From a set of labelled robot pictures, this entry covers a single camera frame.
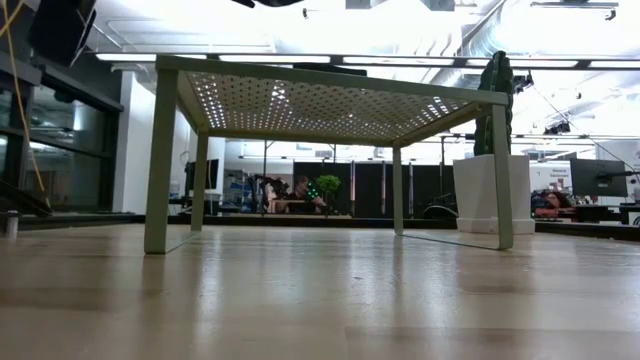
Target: white planter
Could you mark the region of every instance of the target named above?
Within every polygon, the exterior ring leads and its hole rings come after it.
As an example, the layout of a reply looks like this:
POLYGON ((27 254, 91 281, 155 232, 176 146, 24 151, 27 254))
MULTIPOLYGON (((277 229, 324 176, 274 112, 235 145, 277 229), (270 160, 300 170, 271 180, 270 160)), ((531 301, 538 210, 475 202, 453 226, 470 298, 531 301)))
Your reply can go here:
MULTIPOLYGON (((458 202, 458 230, 467 233, 498 233, 498 205, 493 155, 481 155, 453 163, 458 202)), ((533 234, 529 157, 509 156, 511 210, 514 234, 533 234)))

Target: wooden floor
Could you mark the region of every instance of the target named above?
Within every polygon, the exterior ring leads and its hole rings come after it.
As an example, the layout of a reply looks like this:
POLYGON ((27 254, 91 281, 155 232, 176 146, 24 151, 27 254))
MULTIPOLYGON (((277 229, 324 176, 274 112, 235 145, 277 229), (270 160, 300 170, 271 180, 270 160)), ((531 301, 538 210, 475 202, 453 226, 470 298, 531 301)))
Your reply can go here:
POLYGON ((632 243, 210 227, 145 257, 142 237, 1 240, 0 359, 640 359, 632 243))

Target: cactus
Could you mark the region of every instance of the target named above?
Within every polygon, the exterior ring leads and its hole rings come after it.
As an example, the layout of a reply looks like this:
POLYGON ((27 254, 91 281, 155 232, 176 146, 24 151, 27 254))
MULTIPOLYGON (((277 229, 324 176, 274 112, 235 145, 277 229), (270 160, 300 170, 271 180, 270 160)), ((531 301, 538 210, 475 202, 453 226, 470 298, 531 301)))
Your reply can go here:
MULTIPOLYGON (((497 91, 506 93, 509 96, 509 105, 505 107, 505 117, 507 119, 507 145, 511 154, 511 120, 513 119, 513 69, 507 54, 498 51, 493 55, 486 68, 482 72, 480 87, 478 90, 497 91)), ((475 145, 473 147, 475 156, 493 154, 493 121, 491 115, 476 119, 475 145)))

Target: perforated tabletop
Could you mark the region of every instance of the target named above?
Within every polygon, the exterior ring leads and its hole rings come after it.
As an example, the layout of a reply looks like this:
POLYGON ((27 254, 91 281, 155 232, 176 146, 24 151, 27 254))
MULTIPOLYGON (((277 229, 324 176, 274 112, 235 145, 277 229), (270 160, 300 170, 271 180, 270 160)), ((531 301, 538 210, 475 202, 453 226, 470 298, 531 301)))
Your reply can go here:
POLYGON ((196 129, 244 139, 406 146, 507 105, 501 93, 159 56, 196 129))

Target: cable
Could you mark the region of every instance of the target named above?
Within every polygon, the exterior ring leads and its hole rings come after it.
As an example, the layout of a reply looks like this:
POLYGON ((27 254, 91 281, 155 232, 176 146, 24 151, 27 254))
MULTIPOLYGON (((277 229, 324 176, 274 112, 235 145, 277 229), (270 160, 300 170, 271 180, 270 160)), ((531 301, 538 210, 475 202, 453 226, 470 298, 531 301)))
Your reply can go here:
MULTIPOLYGON (((562 116, 562 118, 568 122, 571 126, 573 126, 574 129, 580 131, 580 129, 575 126, 575 124, 573 122, 571 122, 571 120, 569 120, 569 118, 567 118, 560 110, 558 110, 558 108, 556 108, 551 101, 549 101, 541 92, 540 90, 538 90, 538 88, 534 85, 533 88, 536 90, 536 92, 538 93, 538 95, 540 95, 540 97, 549 105, 551 106, 551 108, 558 113, 558 115, 562 116)), ((586 139, 590 140, 595 146, 599 147, 600 149, 604 150, 604 152, 606 152, 607 154, 611 155, 614 159, 622 162, 626 167, 628 167, 629 169, 631 169, 631 171, 636 171, 636 169, 629 165, 626 161, 620 159, 619 157, 617 157, 616 155, 614 155, 611 151, 609 151, 607 148, 605 148, 604 146, 600 145, 597 141, 593 140, 589 135, 587 134, 582 134, 582 136, 584 136, 586 139)), ((640 185, 640 175, 635 174, 636 175, 636 180, 638 180, 638 184, 640 185)))
MULTIPOLYGON (((31 139, 29 137, 29 124, 27 123, 27 116, 25 115, 24 105, 22 104, 22 94, 20 93, 20 81, 18 80, 18 71, 16 70, 16 61, 15 56, 13 54, 13 39, 11 36, 11 23, 15 19, 16 15, 18 15, 18 11, 22 8, 24 4, 24 0, 21 0, 16 10, 13 12, 11 17, 9 17, 9 9, 7 8, 7 4, 3 7, 4 10, 4 21, 5 26, 0 29, 0 37, 7 32, 7 42, 9 43, 9 57, 11 59, 11 70, 13 71, 13 83, 16 87, 16 98, 18 99, 18 107, 20 108, 20 119, 22 120, 22 125, 24 127, 24 138, 27 140, 27 144, 29 145, 29 150, 31 150, 31 139)), ((36 178, 38 179, 38 185, 40 186, 40 191, 45 196, 45 202, 47 206, 51 207, 49 203, 49 196, 46 194, 46 189, 44 187, 44 183, 42 182, 42 177, 40 176, 40 170, 38 169, 38 162, 36 161, 36 156, 32 152, 31 161, 33 162, 33 169, 36 172, 36 178)))

